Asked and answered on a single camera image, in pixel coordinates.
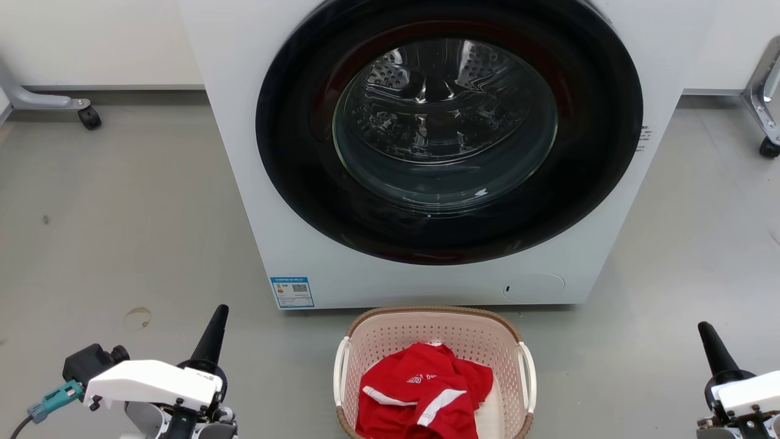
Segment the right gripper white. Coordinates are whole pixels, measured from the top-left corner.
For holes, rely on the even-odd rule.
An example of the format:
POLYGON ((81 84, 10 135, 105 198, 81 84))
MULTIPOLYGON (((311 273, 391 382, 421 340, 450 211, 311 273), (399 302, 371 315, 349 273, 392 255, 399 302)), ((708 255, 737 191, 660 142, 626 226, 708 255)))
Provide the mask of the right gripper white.
POLYGON ((699 322, 698 331, 711 372, 704 389, 707 403, 716 400, 729 416, 752 414, 755 405, 763 412, 780 411, 780 371, 757 376, 743 370, 737 366, 713 325, 699 322))

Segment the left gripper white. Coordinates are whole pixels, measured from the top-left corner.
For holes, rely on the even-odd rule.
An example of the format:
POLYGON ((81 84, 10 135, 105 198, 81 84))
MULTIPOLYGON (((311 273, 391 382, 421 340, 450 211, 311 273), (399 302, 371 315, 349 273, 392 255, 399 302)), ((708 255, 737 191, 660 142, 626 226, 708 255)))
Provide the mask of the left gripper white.
POLYGON ((228 306, 217 306, 183 368, 158 360, 120 362, 88 381, 83 405, 111 408, 114 402, 145 402, 189 410, 209 407, 223 397, 227 381, 218 362, 228 315, 228 306))

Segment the beige plastic laundry basket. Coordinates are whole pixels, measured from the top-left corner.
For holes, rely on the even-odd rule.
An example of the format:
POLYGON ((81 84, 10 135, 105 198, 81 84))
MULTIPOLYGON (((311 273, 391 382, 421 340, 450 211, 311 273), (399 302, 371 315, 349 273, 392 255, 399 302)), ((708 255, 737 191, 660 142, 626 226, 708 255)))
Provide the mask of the beige plastic laundry basket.
POLYGON ((493 372, 495 391, 476 413, 480 439, 527 439, 537 405, 533 356, 509 320, 466 307, 384 307, 354 320, 333 367, 335 411, 348 438, 363 439, 356 432, 362 376, 412 344, 437 342, 493 372))

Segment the blue energy label sticker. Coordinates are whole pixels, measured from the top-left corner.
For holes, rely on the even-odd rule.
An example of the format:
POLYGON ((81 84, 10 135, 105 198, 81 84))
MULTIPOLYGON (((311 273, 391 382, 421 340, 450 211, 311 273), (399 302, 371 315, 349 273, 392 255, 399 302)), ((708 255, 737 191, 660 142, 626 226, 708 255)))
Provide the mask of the blue energy label sticker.
POLYGON ((307 277, 270 277, 269 281, 281 310, 315 308, 307 277))

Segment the white washing machine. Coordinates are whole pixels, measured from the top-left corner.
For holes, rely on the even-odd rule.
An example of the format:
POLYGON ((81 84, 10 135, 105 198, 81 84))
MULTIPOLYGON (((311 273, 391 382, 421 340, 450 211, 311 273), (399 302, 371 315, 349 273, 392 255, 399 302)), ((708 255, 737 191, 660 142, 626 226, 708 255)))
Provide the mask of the white washing machine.
POLYGON ((272 294, 270 277, 307 277, 313 309, 585 302, 722 0, 587 0, 613 26, 640 77, 644 111, 633 159, 605 200, 563 233, 516 254, 454 266, 395 262, 332 241, 290 208, 265 169, 256 136, 265 75, 323 1, 179 0, 272 294))

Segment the black round washing machine door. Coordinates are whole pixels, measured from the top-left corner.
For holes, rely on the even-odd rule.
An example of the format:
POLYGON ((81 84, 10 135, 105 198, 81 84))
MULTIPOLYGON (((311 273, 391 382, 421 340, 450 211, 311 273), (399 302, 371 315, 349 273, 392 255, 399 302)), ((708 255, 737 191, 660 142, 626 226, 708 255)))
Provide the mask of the black round washing machine door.
POLYGON ((257 147, 309 225, 454 266, 548 241, 613 191, 644 97, 587 0, 324 0, 257 100, 257 147))

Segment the red and white garment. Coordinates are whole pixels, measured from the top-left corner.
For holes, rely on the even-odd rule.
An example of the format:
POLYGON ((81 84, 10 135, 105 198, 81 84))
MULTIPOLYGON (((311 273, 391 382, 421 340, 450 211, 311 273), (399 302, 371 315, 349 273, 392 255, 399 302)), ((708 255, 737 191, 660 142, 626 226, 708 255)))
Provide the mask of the red and white garment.
POLYGON ((415 343, 360 379, 355 431, 363 439, 478 439, 476 411, 492 369, 444 344, 415 343))

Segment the grey table leg with caster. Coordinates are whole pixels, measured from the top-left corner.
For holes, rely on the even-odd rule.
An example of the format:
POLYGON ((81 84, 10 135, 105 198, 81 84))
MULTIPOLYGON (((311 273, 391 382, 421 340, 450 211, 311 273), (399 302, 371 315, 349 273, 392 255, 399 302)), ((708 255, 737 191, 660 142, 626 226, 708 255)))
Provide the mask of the grey table leg with caster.
POLYGON ((89 99, 28 91, 17 81, 0 57, 0 124, 5 122, 14 110, 75 112, 87 130, 95 130, 101 126, 101 117, 89 99))
POLYGON ((769 103, 780 84, 780 34, 768 42, 740 98, 764 133, 759 153, 780 157, 780 116, 774 117, 769 103))

